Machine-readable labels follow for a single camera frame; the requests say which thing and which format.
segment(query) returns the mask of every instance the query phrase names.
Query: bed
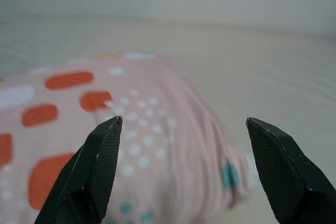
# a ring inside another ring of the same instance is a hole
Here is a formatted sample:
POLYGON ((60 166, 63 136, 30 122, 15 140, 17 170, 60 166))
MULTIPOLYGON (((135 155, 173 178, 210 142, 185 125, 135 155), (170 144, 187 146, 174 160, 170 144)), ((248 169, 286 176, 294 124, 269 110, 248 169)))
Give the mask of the bed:
MULTIPOLYGON (((320 38, 215 25, 81 17, 0 21, 0 77, 105 52, 152 51, 169 57, 206 103, 250 148, 246 117, 293 136, 336 185, 336 43, 320 38)), ((216 223, 276 223, 265 193, 216 223)))

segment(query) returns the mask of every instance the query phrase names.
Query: bed sheet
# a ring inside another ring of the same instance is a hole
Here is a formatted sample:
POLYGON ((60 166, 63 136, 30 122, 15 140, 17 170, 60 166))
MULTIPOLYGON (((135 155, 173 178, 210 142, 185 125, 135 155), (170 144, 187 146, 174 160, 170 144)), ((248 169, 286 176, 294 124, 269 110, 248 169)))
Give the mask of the bed sheet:
MULTIPOLYGON (((215 25, 102 18, 0 22, 0 77, 105 52, 170 57, 245 148, 248 116, 278 126, 336 185, 336 43, 215 25)), ((217 223, 276 223, 259 188, 217 223)))

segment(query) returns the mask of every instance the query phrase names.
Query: mattress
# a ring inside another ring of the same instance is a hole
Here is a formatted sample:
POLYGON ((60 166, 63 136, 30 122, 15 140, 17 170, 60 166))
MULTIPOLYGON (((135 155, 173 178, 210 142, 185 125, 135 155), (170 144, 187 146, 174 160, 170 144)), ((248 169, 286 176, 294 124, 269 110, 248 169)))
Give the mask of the mattress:
MULTIPOLYGON (((336 43, 215 25, 82 17, 0 19, 0 77, 105 52, 171 58, 250 148, 253 116, 289 133, 336 185, 336 43)), ((217 223, 276 223, 259 188, 217 223)))

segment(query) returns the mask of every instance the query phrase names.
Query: teal spot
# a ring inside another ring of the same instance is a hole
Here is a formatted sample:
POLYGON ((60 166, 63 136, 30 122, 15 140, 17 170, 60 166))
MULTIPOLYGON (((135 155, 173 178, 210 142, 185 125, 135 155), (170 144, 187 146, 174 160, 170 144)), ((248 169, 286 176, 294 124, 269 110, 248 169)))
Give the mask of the teal spot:
POLYGON ((141 223, 148 223, 150 221, 152 221, 154 219, 154 212, 151 210, 145 211, 141 217, 140 217, 140 221, 141 223))
POLYGON ((124 215, 128 215, 132 211, 132 209, 133 209, 132 204, 129 202, 124 202, 120 205, 120 211, 124 215))
POLYGON ((238 187, 239 176, 234 165, 226 164, 222 167, 222 182, 224 187, 228 190, 238 187))

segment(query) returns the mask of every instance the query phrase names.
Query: white bed sheet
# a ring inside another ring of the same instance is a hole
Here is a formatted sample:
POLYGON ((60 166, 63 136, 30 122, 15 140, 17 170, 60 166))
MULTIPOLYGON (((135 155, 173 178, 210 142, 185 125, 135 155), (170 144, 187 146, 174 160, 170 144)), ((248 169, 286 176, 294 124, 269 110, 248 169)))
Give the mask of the white bed sheet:
MULTIPOLYGON (((171 57, 245 148, 248 116, 274 124, 336 185, 336 43, 198 24, 99 18, 0 19, 0 77, 103 52, 171 57)), ((277 223, 265 194, 218 223, 277 223)))

